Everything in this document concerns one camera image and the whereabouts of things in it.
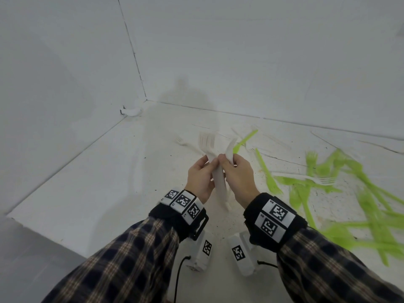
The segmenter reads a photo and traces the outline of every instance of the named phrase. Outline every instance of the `white sensor device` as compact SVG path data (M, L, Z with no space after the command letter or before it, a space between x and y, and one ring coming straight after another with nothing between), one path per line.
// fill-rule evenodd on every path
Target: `white sensor device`
M208 267L210 255L212 252L214 236L205 229L199 235L196 241L187 238L184 241L190 251L191 259L185 260L186 265L192 271L205 271Z
M250 233L243 231L227 238L231 249L232 257L243 276L254 274L259 266L257 259L252 253L255 245L250 243Z

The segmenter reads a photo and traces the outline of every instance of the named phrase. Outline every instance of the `plaid sleeve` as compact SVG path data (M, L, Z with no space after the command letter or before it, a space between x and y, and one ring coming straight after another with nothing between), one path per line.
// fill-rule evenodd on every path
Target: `plaid sleeve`
M313 229L297 232L277 259L294 302L404 302L400 289Z
M167 222L148 217L69 273L43 302L162 302L178 245Z

